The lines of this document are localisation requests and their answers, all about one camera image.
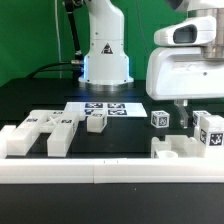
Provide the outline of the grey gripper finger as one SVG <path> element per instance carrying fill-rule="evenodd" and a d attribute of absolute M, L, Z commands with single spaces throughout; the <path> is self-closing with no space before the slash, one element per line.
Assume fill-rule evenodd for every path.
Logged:
<path fill-rule="evenodd" d="M 188 127 L 188 119 L 189 119 L 189 115 L 186 111 L 188 101 L 184 99 L 177 99 L 174 101 L 174 105 L 176 106 L 177 111 L 180 115 L 180 124 L 184 129 L 186 129 Z"/>

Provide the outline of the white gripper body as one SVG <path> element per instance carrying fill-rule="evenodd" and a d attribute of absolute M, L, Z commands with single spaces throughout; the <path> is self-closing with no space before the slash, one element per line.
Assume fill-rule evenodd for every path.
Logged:
<path fill-rule="evenodd" d="M 157 48 L 146 92 L 154 100 L 224 98 L 224 61 L 204 59 L 200 47 Z"/>

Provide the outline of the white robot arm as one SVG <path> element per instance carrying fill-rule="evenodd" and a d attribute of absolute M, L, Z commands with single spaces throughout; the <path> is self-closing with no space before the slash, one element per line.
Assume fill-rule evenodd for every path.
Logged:
<path fill-rule="evenodd" d="M 164 0 L 187 14 L 179 24 L 154 34 L 146 92 L 173 100 L 183 117 L 189 99 L 224 98 L 224 0 Z M 82 87 L 114 91 L 133 84 L 124 52 L 124 15 L 110 0 L 84 0 L 90 19 L 90 50 Z"/>

